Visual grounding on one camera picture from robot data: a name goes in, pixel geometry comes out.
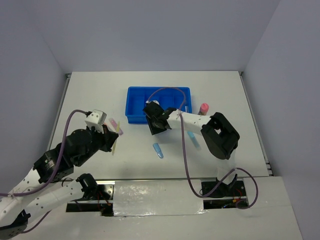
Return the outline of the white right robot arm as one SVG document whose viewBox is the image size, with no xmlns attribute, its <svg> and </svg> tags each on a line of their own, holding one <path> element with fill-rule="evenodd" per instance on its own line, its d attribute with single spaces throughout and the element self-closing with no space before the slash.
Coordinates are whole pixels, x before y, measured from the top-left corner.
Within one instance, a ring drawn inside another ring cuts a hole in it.
<svg viewBox="0 0 320 240">
<path fill-rule="evenodd" d="M 173 107 L 164 110 L 153 101 L 146 104 L 143 112 L 152 135 L 173 129 L 201 135 L 210 153 L 220 160 L 230 159 L 238 147 L 239 133 L 220 112 L 209 116 L 187 113 Z"/>
</svg>

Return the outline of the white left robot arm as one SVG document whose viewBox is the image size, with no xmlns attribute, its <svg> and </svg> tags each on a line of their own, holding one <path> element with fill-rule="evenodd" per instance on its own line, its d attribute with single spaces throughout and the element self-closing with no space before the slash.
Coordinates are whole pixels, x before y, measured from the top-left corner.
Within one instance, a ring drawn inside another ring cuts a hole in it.
<svg viewBox="0 0 320 240">
<path fill-rule="evenodd" d="M 111 152 L 118 136 L 106 125 L 64 134 L 62 142 L 45 152 L 15 188 L 0 195 L 0 238 L 10 240 L 26 233 L 28 223 L 39 215 L 47 215 L 60 204 L 95 198 L 99 187 L 89 173 L 83 173 L 57 190 L 44 191 L 71 175 L 75 167 L 82 166 L 98 151 Z"/>
</svg>

